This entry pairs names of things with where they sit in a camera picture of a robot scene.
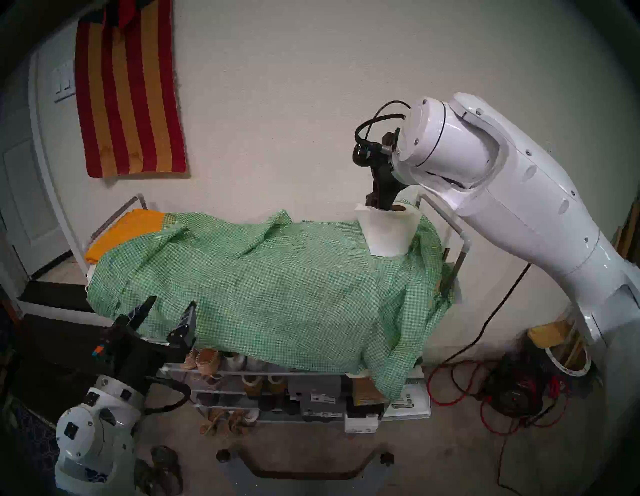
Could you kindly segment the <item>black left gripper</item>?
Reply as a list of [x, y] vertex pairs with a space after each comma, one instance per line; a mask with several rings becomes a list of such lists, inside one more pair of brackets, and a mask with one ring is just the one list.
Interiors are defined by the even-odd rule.
[[107, 343], [113, 360], [111, 377], [144, 396], [152, 383], [188, 396], [191, 394], [189, 386], [170, 377], [158, 377], [158, 371], [165, 364], [182, 363], [194, 347], [197, 302], [190, 302], [164, 342], [152, 342], [141, 337], [138, 330], [156, 300], [157, 296], [149, 296], [129, 313], [115, 319]]

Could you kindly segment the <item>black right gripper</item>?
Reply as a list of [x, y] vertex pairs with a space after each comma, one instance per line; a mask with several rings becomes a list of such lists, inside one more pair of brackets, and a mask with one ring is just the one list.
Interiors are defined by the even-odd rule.
[[[385, 133], [381, 143], [361, 137], [361, 131], [356, 129], [354, 133], [356, 144], [353, 149], [353, 162], [371, 171], [372, 192], [367, 194], [365, 206], [390, 211], [398, 193], [408, 187], [394, 175], [392, 165], [392, 153], [397, 149], [400, 130]], [[383, 195], [383, 207], [381, 207], [380, 195]]]

